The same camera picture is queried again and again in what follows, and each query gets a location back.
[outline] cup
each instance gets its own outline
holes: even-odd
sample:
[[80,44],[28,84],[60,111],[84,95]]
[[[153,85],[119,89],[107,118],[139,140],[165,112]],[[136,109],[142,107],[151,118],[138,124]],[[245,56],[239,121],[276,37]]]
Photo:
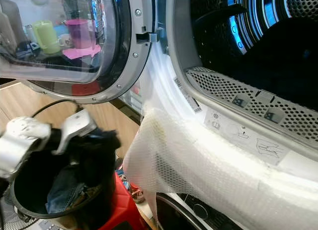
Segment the cup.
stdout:
[[72,19],[66,22],[74,47],[84,49],[92,46],[92,40],[88,29],[88,20]]
[[71,48],[73,46],[72,38],[69,34],[63,34],[59,37],[59,44],[64,48]]
[[56,31],[49,20],[38,21],[32,25],[37,42],[45,54],[54,54],[61,50]]

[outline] black bucket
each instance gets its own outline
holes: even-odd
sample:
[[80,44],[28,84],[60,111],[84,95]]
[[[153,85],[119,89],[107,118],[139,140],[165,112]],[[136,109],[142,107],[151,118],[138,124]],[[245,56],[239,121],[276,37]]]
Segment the black bucket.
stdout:
[[[51,148],[33,153],[11,184],[14,205],[25,216],[54,219],[64,229],[95,230],[111,214],[115,189],[115,150],[120,146],[115,132],[107,137],[74,138],[64,155],[51,155]],[[48,214],[45,204],[55,177],[74,160],[79,161],[81,178],[99,191],[78,206],[60,213]]]

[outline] label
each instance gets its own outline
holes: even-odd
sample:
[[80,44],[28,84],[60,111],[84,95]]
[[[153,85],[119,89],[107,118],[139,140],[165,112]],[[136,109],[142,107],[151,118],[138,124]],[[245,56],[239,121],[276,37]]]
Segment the label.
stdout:
[[209,108],[204,124],[212,131],[220,133],[243,150],[272,165],[278,165],[290,151],[287,147],[266,138],[238,122]]
[[192,108],[192,110],[195,113],[198,113],[200,111],[202,111],[201,107],[199,106],[199,104],[197,103],[197,101],[191,97],[182,87],[181,82],[179,81],[179,79],[176,77],[174,79],[175,84],[178,86],[178,88],[180,89],[181,93],[183,94],[183,96],[185,97],[185,99],[188,101],[188,103],[190,104],[190,107]]

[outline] washing machine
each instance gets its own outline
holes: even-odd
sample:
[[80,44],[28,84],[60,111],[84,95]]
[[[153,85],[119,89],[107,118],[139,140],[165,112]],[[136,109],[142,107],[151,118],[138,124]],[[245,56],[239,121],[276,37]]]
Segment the washing machine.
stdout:
[[317,17],[318,0],[0,0],[0,76],[94,104],[144,71],[161,108],[318,181]]

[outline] bubble wrap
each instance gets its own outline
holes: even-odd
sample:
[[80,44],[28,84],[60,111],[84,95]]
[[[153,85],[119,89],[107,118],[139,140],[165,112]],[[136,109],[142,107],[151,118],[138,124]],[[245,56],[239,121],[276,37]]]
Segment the bubble wrap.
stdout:
[[193,195],[250,230],[318,229],[318,183],[159,109],[147,111],[124,171],[144,191]]

